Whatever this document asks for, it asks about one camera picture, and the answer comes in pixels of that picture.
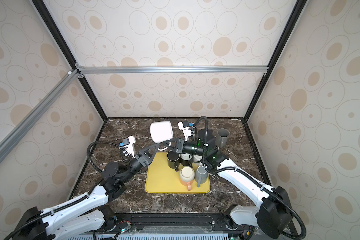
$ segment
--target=robotic arm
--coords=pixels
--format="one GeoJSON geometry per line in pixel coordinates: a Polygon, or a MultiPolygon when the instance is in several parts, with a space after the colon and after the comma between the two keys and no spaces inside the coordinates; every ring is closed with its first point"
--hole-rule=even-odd
{"type": "MultiPolygon", "coordinates": [[[[163,122],[164,125],[166,127],[159,127],[158,122],[156,122],[154,129],[168,130],[170,123],[163,122]]],[[[164,144],[179,154],[203,156],[202,163],[207,172],[225,178],[255,203],[255,207],[242,207],[240,205],[234,207],[230,212],[233,225],[259,226],[274,239],[277,239],[281,233],[291,238],[303,239],[306,234],[305,226],[301,218],[290,207],[287,192],[281,187],[274,189],[238,167],[228,156],[215,147],[215,138],[211,130],[201,129],[198,132],[196,142],[190,141],[189,137],[192,134],[195,135],[195,125],[179,122],[179,128],[183,130],[186,139],[173,138],[170,127],[170,132],[160,132],[159,135],[165,138],[161,140],[158,140],[157,132],[152,132],[151,126],[151,136],[156,144],[141,149],[130,158],[127,167],[121,166],[117,162],[110,162],[101,171],[103,178],[101,182],[90,191],[63,204],[41,211],[38,211],[36,207],[27,210],[14,232],[9,234],[5,240],[10,238],[13,240],[63,240],[100,227],[112,230],[115,228],[117,219],[115,219],[112,210],[103,205],[118,198],[126,189],[124,184],[131,180],[143,167],[152,163],[159,144],[164,144]],[[100,208],[92,213],[84,214],[96,207],[100,208]],[[292,236],[283,232],[293,216],[296,217],[302,227],[302,233],[299,236],[292,236]]],[[[133,136],[123,140],[125,156],[134,153],[134,142],[133,136]]],[[[130,223],[125,224],[124,232],[130,228],[130,223]]]]}

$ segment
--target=gray mug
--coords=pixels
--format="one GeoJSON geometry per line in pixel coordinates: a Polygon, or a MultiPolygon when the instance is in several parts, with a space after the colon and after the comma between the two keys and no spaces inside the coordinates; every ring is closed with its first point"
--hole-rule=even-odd
{"type": "Polygon", "coordinates": [[[220,128],[217,130],[217,136],[216,136],[216,146],[218,147],[224,147],[227,143],[229,136],[229,131],[225,128],[220,128]]]}
{"type": "Polygon", "coordinates": [[[208,178],[208,173],[203,166],[199,166],[195,171],[195,181],[197,182],[197,187],[200,187],[200,184],[205,183],[208,178]]]}

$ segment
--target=patterned wall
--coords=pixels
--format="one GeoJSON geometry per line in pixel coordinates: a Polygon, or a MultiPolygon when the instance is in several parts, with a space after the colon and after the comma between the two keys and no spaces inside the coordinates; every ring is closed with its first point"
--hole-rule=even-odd
{"type": "Polygon", "coordinates": [[[31,5],[0,1],[0,142],[68,69],[31,5]]]}
{"type": "Polygon", "coordinates": [[[0,240],[27,209],[67,200],[101,125],[75,80],[0,164],[0,240]]]}
{"type": "Polygon", "coordinates": [[[307,239],[360,240],[360,0],[313,0],[251,118],[307,239]]]}
{"type": "Polygon", "coordinates": [[[82,66],[267,65],[295,0],[48,0],[82,66]]]}
{"type": "Polygon", "coordinates": [[[108,117],[241,117],[262,73],[87,74],[108,117]]]}

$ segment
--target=cup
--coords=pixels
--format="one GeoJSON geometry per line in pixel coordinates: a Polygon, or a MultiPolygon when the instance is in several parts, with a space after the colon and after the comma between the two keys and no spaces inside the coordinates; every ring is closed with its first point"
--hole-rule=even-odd
{"type": "Polygon", "coordinates": [[[168,167],[178,172],[180,165],[180,154],[174,151],[167,152],[167,162],[168,162],[168,167]]]}
{"type": "Polygon", "coordinates": [[[192,167],[192,160],[191,160],[191,155],[188,153],[183,153],[180,155],[180,163],[181,165],[183,165],[184,167],[188,166],[188,167],[192,167]]]}
{"type": "Polygon", "coordinates": [[[180,170],[180,182],[182,185],[187,186],[188,191],[192,190],[191,184],[195,179],[195,171],[191,167],[183,167],[180,170]]]}
{"type": "Polygon", "coordinates": [[[229,136],[229,131],[225,128],[220,128],[217,130],[217,136],[216,136],[216,146],[218,147],[224,147],[227,143],[229,136]]]}
{"type": "Polygon", "coordinates": [[[193,162],[199,166],[202,166],[203,164],[201,163],[203,156],[199,156],[199,155],[195,155],[193,156],[193,162]]]}
{"type": "Polygon", "coordinates": [[[197,182],[197,187],[200,187],[200,184],[205,183],[208,178],[208,173],[206,172],[203,166],[199,166],[195,172],[195,181],[197,182]]]}

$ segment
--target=gray mug handle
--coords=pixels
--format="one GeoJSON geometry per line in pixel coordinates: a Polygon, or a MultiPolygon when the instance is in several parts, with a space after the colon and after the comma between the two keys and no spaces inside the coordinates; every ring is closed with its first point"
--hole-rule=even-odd
{"type": "Polygon", "coordinates": [[[197,187],[200,187],[201,182],[202,182],[202,176],[199,176],[199,179],[197,180],[197,187]]]}

